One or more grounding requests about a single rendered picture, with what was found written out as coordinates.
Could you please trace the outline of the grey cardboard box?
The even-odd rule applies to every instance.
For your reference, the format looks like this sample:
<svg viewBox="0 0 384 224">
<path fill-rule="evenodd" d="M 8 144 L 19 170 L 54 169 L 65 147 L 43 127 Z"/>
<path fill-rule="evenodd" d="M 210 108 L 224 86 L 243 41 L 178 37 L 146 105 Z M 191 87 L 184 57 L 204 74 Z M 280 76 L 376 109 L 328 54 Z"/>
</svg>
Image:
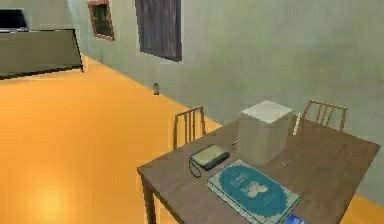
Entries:
<svg viewBox="0 0 384 224">
<path fill-rule="evenodd" d="M 237 152 L 247 163 L 264 165 L 283 150 L 293 109 L 264 100 L 240 114 Z"/>
</svg>

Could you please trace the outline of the small blue object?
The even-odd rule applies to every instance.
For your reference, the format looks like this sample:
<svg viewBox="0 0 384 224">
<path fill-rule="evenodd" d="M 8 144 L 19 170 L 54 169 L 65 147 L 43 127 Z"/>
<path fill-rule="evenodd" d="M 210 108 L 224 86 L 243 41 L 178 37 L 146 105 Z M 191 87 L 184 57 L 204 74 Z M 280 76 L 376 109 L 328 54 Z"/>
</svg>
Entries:
<svg viewBox="0 0 384 224">
<path fill-rule="evenodd" d="M 291 214 L 286 220 L 285 224 L 306 224 L 304 220 L 299 218 L 298 216 Z"/>
</svg>

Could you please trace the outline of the brown wooden table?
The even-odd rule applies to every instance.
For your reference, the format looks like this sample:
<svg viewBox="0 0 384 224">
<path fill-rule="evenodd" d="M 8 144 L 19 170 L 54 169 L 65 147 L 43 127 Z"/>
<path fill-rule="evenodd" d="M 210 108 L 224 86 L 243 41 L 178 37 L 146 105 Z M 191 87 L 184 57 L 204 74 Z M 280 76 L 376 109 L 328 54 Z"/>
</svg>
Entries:
<svg viewBox="0 0 384 224">
<path fill-rule="evenodd" d="M 158 198 L 179 224 L 249 224 L 207 187 L 207 179 L 241 156 L 239 123 L 233 121 L 189 144 L 137 168 L 142 179 L 147 223 L 156 224 Z M 216 144 L 228 160 L 195 178 L 189 157 Z M 275 159 L 259 167 L 273 180 L 301 196 L 294 214 L 307 224 L 339 224 L 380 146 L 350 134 L 303 120 Z M 290 163 L 282 167 L 281 162 Z"/>
</svg>

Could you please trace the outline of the red framed wall picture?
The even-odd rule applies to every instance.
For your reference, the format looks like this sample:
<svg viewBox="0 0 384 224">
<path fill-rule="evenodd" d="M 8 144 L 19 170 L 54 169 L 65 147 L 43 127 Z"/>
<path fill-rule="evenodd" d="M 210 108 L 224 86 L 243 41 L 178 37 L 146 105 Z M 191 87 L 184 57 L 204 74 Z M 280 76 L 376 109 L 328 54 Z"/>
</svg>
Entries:
<svg viewBox="0 0 384 224">
<path fill-rule="evenodd" d="M 114 41 L 109 0 L 90 0 L 87 6 L 93 35 L 97 38 Z"/>
</svg>

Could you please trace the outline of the black television set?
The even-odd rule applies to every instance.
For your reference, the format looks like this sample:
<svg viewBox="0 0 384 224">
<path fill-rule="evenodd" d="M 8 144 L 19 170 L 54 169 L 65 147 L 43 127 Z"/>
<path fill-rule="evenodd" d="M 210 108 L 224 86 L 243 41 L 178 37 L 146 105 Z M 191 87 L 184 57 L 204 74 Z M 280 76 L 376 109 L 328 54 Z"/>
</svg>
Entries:
<svg viewBox="0 0 384 224">
<path fill-rule="evenodd" d="M 23 8 L 0 8 L 0 32 L 28 30 Z"/>
</svg>

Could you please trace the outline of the teal hardcover book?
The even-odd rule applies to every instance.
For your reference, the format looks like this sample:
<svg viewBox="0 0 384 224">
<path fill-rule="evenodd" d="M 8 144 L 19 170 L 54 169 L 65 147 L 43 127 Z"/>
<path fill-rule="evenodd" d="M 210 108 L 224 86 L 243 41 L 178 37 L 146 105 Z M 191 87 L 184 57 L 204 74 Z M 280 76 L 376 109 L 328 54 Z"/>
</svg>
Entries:
<svg viewBox="0 0 384 224">
<path fill-rule="evenodd" d="M 284 224 L 301 200 L 240 159 L 211 176 L 207 186 L 250 224 Z"/>
</svg>

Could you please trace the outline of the brown wooden chair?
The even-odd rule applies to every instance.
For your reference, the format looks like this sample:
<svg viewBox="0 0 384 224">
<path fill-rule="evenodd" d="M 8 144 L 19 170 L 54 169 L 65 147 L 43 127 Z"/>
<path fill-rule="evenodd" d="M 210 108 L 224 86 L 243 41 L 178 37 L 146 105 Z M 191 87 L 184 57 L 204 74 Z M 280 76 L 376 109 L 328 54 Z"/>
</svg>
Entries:
<svg viewBox="0 0 384 224">
<path fill-rule="evenodd" d="M 302 114 L 303 119 L 306 118 L 306 115 L 308 114 L 312 105 L 318 106 L 315 123 L 317 123 L 319 125 L 323 125 L 323 126 L 328 126 L 331 119 L 332 119 L 334 112 L 336 110 L 339 110 L 341 113 L 341 120 L 340 120 L 340 125 L 339 125 L 338 130 L 340 132 L 344 131 L 345 121 L 346 121 L 346 116 L 347 116 L 347 108 L 346 107 L 331 104 L 331 103 L 326 103 L 326 102 L 322 102 L 322 101 L 317 101 L 317 100 L 309 100 L 305 109 L 304 109 L 304 112 Z"/>
<path fill-rule="evenodd" d="M 178 122 L 181 118 L 184 119 L 184 142 L 189 143 L 197 139 L 196 137 L 196 114 L 200 114 L 201 135 L 206 135 L 206 122 L 204 107 L 202 105 L 191 108 L 184 112 L 174 115 L 173 123 L 173 149 L 178 148 Z"/>
</svg>

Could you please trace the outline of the dark purple window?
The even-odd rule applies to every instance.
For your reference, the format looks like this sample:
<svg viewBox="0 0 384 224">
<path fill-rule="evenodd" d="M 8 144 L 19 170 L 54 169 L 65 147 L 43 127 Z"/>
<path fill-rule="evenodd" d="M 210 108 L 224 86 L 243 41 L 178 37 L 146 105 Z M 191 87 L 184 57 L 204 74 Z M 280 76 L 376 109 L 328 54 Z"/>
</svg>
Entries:
<svg viewBox="0 0 384 224">
<path fill-rule="evenodd" d="M 181 0 L 135 0 L 140 51 L 180 62 Z"/>
</svg>

